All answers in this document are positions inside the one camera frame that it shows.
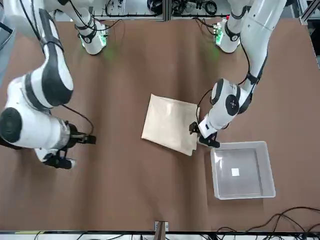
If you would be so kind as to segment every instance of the cable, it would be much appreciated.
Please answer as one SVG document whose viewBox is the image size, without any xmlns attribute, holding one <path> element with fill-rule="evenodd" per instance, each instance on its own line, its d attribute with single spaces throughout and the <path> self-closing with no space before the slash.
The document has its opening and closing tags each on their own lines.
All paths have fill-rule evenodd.
<svg viewBox="0 0 320 240">
<path fill-rule="evenodd" d="M 205 5 L 204 5 L 204 10 L 206 11 L 206 13 L 209 14 L 209 15 L 211 15 L 211 16 L 214 16 L 214 15 L 217 13 L 217 10 L 218 10 L 217 4 L 216 4 L 214 1 L 212 1 L 212 0 L 202 2 L 201 4 L 204 4 L 204 3 L 205 3 Z M 209 7 L 208 7 L 209 5 L 211 5 L 211 6 L 214 7 L 214 10 L 213 10 L 213 11 L 211 11 L 211 10 L 209 9 Z"/>
<path fill-rule="evenodd" d="M 213 35 L 214 35 L 214 32 L 213 32 L 213 31 L 210 31 L 210 29 L 209 29 L 208 26 L 205 26 L 205 27 L 206 27 L 206 29 L 208 30 L 208 32 L 213 36 Z"/>
<path fill-rule="evenodd" d="M 119 235 L 119 236 L 115 236 L 115 237 L 112 237 L 112 238 L 108 238 L 107 240 L 114 240 L 114 239 L 118 239 L 118 238 L 121 238 L 122 236 L 124 236 L 124 234 Z"/>
<path fill-rule="evenodd" d="M 85 120 L 87 120 L 87 122 L 91 125 L 91 130 L 90 130 L 90 132 L 89 132 L 87 135 L 91 135 L 91 134 L 94 132 L 94 129 L 95 129 L 94 124 L 93 124 L 85 115 L 81 114 L 80 112 L 78 112 L 78 111 L 76 111 L 76 110 L 72 109 L 71 107 L 68 107 L 68 106 L 66 106 L 66 105 L 64 105 L 64 104 L 62 104 L 61 106 L 63 106 L 64 108 L 70 110 L 71 112 L 74 112 L 75 114 L 78 114 L 79 116 L 81 116 L 81 117 L 83 117 Z"/>
<path fill-rule="evenodd" d="M 106 27 L 105 29 L 95 29 L 95 28 L 89 26 L 88 24 L 86 24 L 86 23 L 83 21 L 83 19 L 82 19 L 82 17 L 81 17 L 81 14 L 78 12 L 78 10 L 76 9 L 76 7 L 75 7 L 74 4 L 72 3 L 72 1 L 69 0 L 69 2 L 70 2 L 70 4 L 71 4 L 73 10 L 75 11 L 75 14 L 78 16 L 78 18 L 79 18 L 80 21 L 82 22 L 82 24 L 83 24 L 85 27 L 87 27 L 88 29 L 91 29 L 91 30 L 94 30 L 94 31 L 98 31 L 98 32 L 102 32 L 102 31 L 105 31 L 105 30 L 108 30 L 108 29 L 112 28 L 112 27 L 113 27 L 114 25 L 116 25 L 119 21 L 122 21 L 122 19 L 118 19 L 118 20 L 115 21 L 111 26 L 108 26 L 108 27 Z"/>
<path fill-rule="evenodd" d="M 38 231 L 33 240 L 36 240 L 36 239 L 38 238 L 38 235 L 39 235 L 40 233 L 41 233 L 41 231 Z"/>
<path fill-rule="evenodd" d="M 192 19 L 195 19 L 196 21 L 199 21 L 202 25 L 205 25 L 208 28 L 211 28 L 211 29 L 214 28 L 214 26 L 212 26 L 210 24 L 207 24 L 205 21 L 202 21 L 199 17 L 193 17 Z"/>
<path fill-rule="evenodd" d="M 308 232 L 308 233 L 311 232 L 312 229 L 314 229 L 314 228 L 316 228 L 316 227 L 318 227 L 318 226 L 320 226 L 320 223 L 317 223 L 317 224 L 313 225 L 312 227 L 310 227 L 310 228 L 307 230 L 307 232 Z"/>
<path fill-rule="evenodd" d="M 199 117 L 198 117 L 198 109 L 199 109 L 199 106 L 200 106 L 202 100 L 205 98 L 205 96 L 206 96 L 208 93 L 210 93 L 211 91 L 212 91 L 212 88 L 211 88 L 210 90 L 206 91 L 206 93 L 202 96 L 201 100 L 199 101 L 198 105 L 196 106 L 195 116 L 196 116 L 196 120 L 197 120 L 198 124 L 200 123 L 200 122 L 199 122 Z"/>
<path fill-rule="evenodd" d="M 39 33 L 36 31 L 34 25 L 32 24 L 32 21 L 30 20 L 28 14 L 27 14 L 26 8 L 25 8 L 22 0 L 19 0 L 19 2 L 20 2 L 20 5 L 21 5 L 22 10 L 23 10 L 23 12 L 24 12 L 24 15 L 25 15 L 26 19 L 28 20 L 29 24 L 31 25 L 31 28 L 32 28 L 32 30 L 33 30 L 36 38 L 38 39 L 38 41 L 40 41 L 40 35 L 39 35 Z"/>
<path fill-rule="evenodd" d="M 250 61 L 249 61 L 249 57 L 248 57 L 248 55 L 247 55 L 247 52 L 246 52 L 244 46 L 242 45 L 241 37 L 240 37 L 240 44 L 241 44 L 241 47 L 242 47 L 242 49 L 243 49 L 244 55 L 245 55 L 245 57 L 246 57 L 246 60 L 247 60 L 247 62 L 248 62 L 248 73 L 249 73 L 249 72 L 250 72 Z M 246 81 L 246 79 L 247 79 L 247 76 L 245 76 L 245 78 L 244 78 L 241 82 L 239 82 L 238 85 L 243 84 L 243 83 Z"/>
<path fill-rule="evenodd" d="M 76 240 L 79 240 L 86 233 L 88 233 L 88 231 L 84 231 L 83 233 L 81 233 L 80 236 Z"/>
<path fill-rule="evenodd" d="M 35 25 L 35 29 L 36 32 L 38 33 L 38 36 L 40 38 L 40 33 L 39 33 L 39 28 L 38 28 L 38 24 L 37 24 L 37 19 L 36 19 L 36 13 L 35 13 L 35 0 L 31 0 L 31 11 L 32 11 L 32 15 L 33 15 L 33 20 L 34 20 L 34 25 Z"/>
<path fill-rule="evenodd" d="M 13 30 L 10 27 L 8 27 L 7 25 L 4 25 L 2 22 L 0 22 L 0 28 L 7 31 L 9 34 L 13 33 Z"/>
<path fill-rule="evenodd" d="M 250 232 L 250 231 L 252 231 L 252 230 L 254 230 L 254 229 L 259 229 L 259 228 L 263 228 L 263 227 L 267 226 L 274 218 L 278 217 L 277 220 L 276 220 L 275 226 L 274 226 L 274 228 L 273 228 L 273 231 L 271 232 L 271 234 L 272 234 L 272 233 L 274 233 L 274 232 L 276 231 L 280 218 L 283 217 L 283 218 L 286 218 L 286 219 L 290 220 L 290 221 L 293 222 L 294 224 L 296 224 L 299 228 L 301 228 L 301 230 L 303 231 L 303 233 L 307 234 L 307 236 L 308 236 L 309 232 L 310 232 L 313 228 L 316 228 L 316 227 L 320 226 L 320 223 L 317 223 L 317 224 L 313 225 L 312 227 L 309 228 L 308 231 L 305 231 L 305 229 L 304 229 L 299 223 L 297 223 L 295 220 L 293 220 L 292 218 L 290 218 L 290 217 L 288 217 L 287 215 L 285 215 L 285 213 L 290 212 L 290 211 L 292 211 L 292 210 L 297 210 L 297 209 L 305 209 L 305 210 L 310 210 L 310 211 L 314 211 L 314 212 L 320 213 L 320 209 L 317 209 L 317 208 L 314 208 L 314 207 L 296 206 L 296 207 L 289 208 L 289 209 L 287 209 L 287 210 L 285 210 L 285 211 L 283 211 L 283 212 L 281 212 L 281 213 L 276 213 L 276 214 L 274 214 L 266 223 L 264 223 L 264 224 L 262 224 L 262 225 L 250 227 L 248 230 L 243 231 L 243 232 L 238 232 L 238 231 L 236 231 L 236 230 L 234 230 L 234 229 L 232 229 L 232 228 L 230 228 L 230 227 L 220 227 L 220 228 L 217 230 L 217 232 L 219 232 L 219 231 L 222 230 L 222 229 L 228 229 L 228 230 L 231 230 L 234 234 L 237 234 L 237 235 L 245 235 L 246 233 L 248 233 L 248 232 Z M 264 239 L 265 239 L 265 240 L 270 240 L 270 239 L 273 238 L 273 237 L 279 237 L 279 238 L 280 238 L 281 236 L 276 236 L 276 235 L 271 236 L 271 235 L 269 235 L 269 236 L 265 237 Z M 300 239 L 300 240 L 301 240 L 302 238 L 300 238 L 299 236 L 295 236 L 295 239 Z"/>
<path fill-rule="evenodd" d="M 89 231 L 85 231 L 85 232 L 81 233 L 81 235 L 76 240 L 79 240 L 84 234 L 87 234 L 87 233 L 89 233 Z M 112 238 L 108 238 L 106 240 L 114 240 L 114 239 L 118 239 L 118 238 L 120 238 L 122 236 L 124 236 L 124 234 L 119 235 L 119 236 L 115 236 L 115 237 L 112 237 Z"/>
</svg>

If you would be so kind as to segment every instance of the transparent container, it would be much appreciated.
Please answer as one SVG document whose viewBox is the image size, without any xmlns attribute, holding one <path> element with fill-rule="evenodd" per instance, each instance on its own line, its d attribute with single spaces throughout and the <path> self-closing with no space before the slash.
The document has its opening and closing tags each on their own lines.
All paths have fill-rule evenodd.
<svg viewBox="0 0 320 240">
<path fill-rule="evenodd" d="M 221 200 L 276 196 L 265 141 L 221 143 L 211 150 L 214 195 Z"/>
</svg>

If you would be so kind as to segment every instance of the white label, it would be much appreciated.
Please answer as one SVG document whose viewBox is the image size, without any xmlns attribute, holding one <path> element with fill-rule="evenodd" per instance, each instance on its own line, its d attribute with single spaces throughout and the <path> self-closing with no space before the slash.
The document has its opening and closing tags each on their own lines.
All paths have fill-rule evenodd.
<svg viewBox="0 0 320 240">
<path fill-rule="evenodd" d="M 231 173 L 233 177 L 239 176 L 239 168 L 231 168 Z"/>
<path fill-rule="evenodd" d="M 158 221 L 155 221 L 154 222 L 154 230 L 156 231 L 157 228 L 158 228 L 158 224 L 159 222 Z M 165 225 L 165 231 L 166 232 L 169 232 L 169 223 L 167 221 L 164 222 L 164 225 Z"/>
</svg>

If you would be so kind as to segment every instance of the brown table surface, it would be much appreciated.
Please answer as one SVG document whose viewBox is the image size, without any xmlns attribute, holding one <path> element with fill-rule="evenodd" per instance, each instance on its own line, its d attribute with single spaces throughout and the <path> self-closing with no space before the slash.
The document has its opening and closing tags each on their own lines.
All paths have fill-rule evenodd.
<svg viewBox="0 0 320 240">
<path fill-rule="evenodd" d="M 297 19 L 278 23 L 253 103 L 219 132 L 223 142 L 267 142 L 276 197 L 248 200 L 214 197 L 208 148 L 188 157 L 141 140 L 151 93 L 198 103 L 219 77 L 240 82 L 248 69 L 241 47 L 222 53 L 194 20 L 125 21 L 111 30 L 109 47 L 90 56 L 72 23 L 57 26 L 75 86 L 68 105 L 93 121 L 97 144 L 70 150 L 72 170 L 45 166 L 30 149 L 0 147 L 0 230 L 151 231 L 156 220 L 171 231 L 245 230 L 290 207 L 320 208 L 320 71 Z M 37 42 L 17 36 L 0 106 L 8 82 L 43 60 Z M 209 109 L 206 99 L 201 115 Z M 53 113 L 90 129 L 63 107 Z M 313 212 L 290 216 L 305 227 L 320 222 Z M 282 220 L 278 230 L 294 228 Z"/>
</svg>

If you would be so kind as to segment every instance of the green led light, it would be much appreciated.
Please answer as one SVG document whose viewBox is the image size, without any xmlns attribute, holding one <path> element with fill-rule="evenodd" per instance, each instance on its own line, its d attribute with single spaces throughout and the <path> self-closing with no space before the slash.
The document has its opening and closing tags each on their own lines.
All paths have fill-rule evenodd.
<svg viewBox="0 0 320 240">
<path fill-rule="evenodd" d="M 217 44 L 219 46 L 221 44 L 221 40 L 222 40 L 223 36 L 224 36 L 224 33 L 221 31 L 215 39 L 215 44 Z"/>
<path fill-rule="evenodd" d="M 100 35 L 99 38 L 100 38 L 101 45 L 102 45 L 102 46 L 106 46 L 106 45 L 107 45 L 107 39 L 106 39 L 106 37 Z"/>
</svg>

